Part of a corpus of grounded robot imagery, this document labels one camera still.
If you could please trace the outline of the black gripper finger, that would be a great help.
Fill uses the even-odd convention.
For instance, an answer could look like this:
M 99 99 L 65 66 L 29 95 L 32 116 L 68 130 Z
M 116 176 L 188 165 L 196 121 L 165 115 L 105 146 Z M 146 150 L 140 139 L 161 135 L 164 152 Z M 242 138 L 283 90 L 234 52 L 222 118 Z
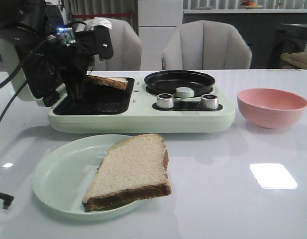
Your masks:
M 108 60 L 113 56 L 112 42 L 110 38 L 110 30 L 112 23 L 103 18 L 95 17 L 91 22 L 93 33 L 96 38 L 97 52 L 101 59 Z
M 67 95 L 74 101 L 82 101 L 83 82 L 86 78 L 86 69 L 79 69 L 77 67 L 68 67 L 60 69 L 59 73 L 66 86 Z

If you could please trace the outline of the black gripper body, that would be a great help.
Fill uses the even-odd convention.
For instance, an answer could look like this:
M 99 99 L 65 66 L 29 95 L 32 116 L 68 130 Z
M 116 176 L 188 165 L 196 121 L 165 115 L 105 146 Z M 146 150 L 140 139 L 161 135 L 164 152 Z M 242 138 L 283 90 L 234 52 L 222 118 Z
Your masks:
M 52 72 L 43 76 L 44 79 L 50 79 L 53 71 L 60 75 L 59 70 L 68 67 L 87 71 L 94 60 L 94 55 L 98 54 L 92 30 L 74 32 L 76 43 L 69 46 L 61 45 L 56 34 L 57 31 L 52 35 L 26 38 L 23 45 L 16 47 L 22 69 L 30 77 L 37 77 L 37 71 L 47 66 L 52 67 Z

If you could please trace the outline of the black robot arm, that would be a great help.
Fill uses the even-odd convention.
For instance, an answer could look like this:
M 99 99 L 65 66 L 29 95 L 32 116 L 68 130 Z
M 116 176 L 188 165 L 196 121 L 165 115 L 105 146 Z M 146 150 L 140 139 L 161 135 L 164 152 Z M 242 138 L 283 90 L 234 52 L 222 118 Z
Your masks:
M 94 55 L 105 60 L 113 56 L 111 23 L 96 17 L 83 31 L 74 32 L 71 26 L 44 0 L 0 0 L 0 39 L 10 44 L 19 60 L 0 89 L 23 70 L 31 89 L 42 89 L 42 97 L 64 83 L 69 97 L 82 101 Z

